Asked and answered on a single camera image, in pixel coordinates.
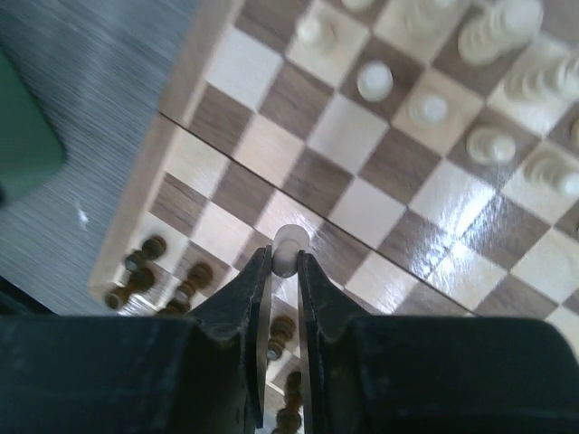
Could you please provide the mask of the dark bishop edge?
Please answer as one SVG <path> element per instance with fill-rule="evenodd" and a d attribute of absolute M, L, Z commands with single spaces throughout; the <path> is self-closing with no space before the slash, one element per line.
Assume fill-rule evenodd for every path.
<path fill-rule="evenodd" d="M 156 312 L 156 316 L 184 316 L 191 310 L 189 302 L 171 299 L 163 308 Z"/>

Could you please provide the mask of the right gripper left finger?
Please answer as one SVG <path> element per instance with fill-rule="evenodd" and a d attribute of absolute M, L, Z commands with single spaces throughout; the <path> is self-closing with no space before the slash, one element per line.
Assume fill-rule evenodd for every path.
<path fill-rule="evenodd" d="M 270 247 L 183 316 L 3 316 L 4 433 L 252 433 Z"/>

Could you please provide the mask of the dark chess pawn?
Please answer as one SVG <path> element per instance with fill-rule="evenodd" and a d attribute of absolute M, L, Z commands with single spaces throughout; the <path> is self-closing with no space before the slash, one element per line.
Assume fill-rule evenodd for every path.
<path fill-rule="evenodd" d="M 302 424 L 299 410 L 303 404 L 301 393 L 301 372 L 291 372 L 284 388 L 284 407 L 276 414 L 276 427 L 273 433 L 294 434 Z"/>

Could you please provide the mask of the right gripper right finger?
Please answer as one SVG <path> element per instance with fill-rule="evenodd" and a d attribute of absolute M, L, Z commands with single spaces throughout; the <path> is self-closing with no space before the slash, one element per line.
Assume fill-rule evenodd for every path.
<path fill-rule="evenodd" d="M 372 315 L 301 252 L 307 433 L 575 433 L 578 362 L 529 318 Z"/>

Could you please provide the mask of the white pawn mid board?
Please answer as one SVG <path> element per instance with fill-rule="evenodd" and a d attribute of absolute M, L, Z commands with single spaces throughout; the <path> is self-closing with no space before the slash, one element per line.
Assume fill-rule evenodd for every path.
<path fill-rule="evenodd" d="M 309 246 L 308 232 L 296 224 L 287 224 L 276 232 L 272 245 L 272 272 L 281 278 L 297 273 L 298 254 Z"/>

